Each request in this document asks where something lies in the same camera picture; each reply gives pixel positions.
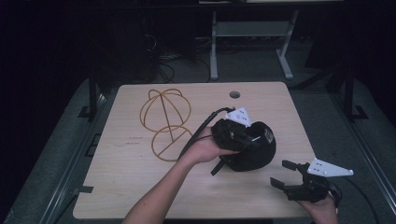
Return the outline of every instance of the wooden table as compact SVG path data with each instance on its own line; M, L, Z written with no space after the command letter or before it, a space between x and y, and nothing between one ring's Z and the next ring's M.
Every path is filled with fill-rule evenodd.
M222 107L244 106L254 121L263 121L276 138L276 155L267 166L237 173L223 167L215 176L210 171L219 162L196 165L187 176L167 218L277 218L304 217L305 211L270 185L270 176L287 185L302 184L298 172L281 166L282 160L305 163L315 154L304 131L289 91L282 82L159 84L122 86L109 114L84 186L92 193L80 193L74 209L76 218L123 218L129 209L172 167L159 160L151 150L155 133L143 127L140 110L149 99L149 91L178 89L191 103L191 116L183 127L192 133L214 111ZM230 97L238 91L240 97ZM188 104L170 95L187 117ZM166 125L162 104L154 103L147 114L147 125ZM171 123L177 123L175 111L167 106ZM225 113L219 114L210 125ZM176 157L190 136L183 134L166 156ZM155 147L166 146L169 133L160 133Z

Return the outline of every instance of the person's right hand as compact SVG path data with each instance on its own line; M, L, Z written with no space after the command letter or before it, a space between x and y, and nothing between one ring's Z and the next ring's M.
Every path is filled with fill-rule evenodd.
M334 198L330 193L325 199L317 203L311 203L308 201L297 201L297 203L308 212L316 224L338 223Z

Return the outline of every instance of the dark background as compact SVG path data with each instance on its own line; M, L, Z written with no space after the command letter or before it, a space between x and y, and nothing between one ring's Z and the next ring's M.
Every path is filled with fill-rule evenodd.
M73 93L92 71L101 91L120 83L147 83L155 77L157 55L146 51L145 34L155 34L164 46L193 58L196 33L210 32L202 28L210 20L191 12L156 13L153 23L142 25L144 13L136 11L81 10L93 5L97 1L0 2L0 220ZM349 0L325 18L302 10L294 33L317 40L307 66L346 63L394 125L395 5ZM169 20L158 20L164 16Z

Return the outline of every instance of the vr headset strap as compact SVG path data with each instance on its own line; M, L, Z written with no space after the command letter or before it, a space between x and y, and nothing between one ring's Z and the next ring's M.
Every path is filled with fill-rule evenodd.
M210 172L210 174L215 175L218 173L219 170L224 166L225 162L224 161L219 161L219 163L216 165L216 167Z

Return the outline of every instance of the metal frame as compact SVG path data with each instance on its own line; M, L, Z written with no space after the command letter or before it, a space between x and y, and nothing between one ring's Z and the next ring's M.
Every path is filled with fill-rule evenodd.
M216 56L216 37L217 36L284 36L285 41L280 49L276 50L285 78L293 79L286 51L288 49L291 35L297 21L299 10L295 9L289 21L217 21L216 11L213 11L212 19L212 46L210 51L210 78L217 80L218 60Z

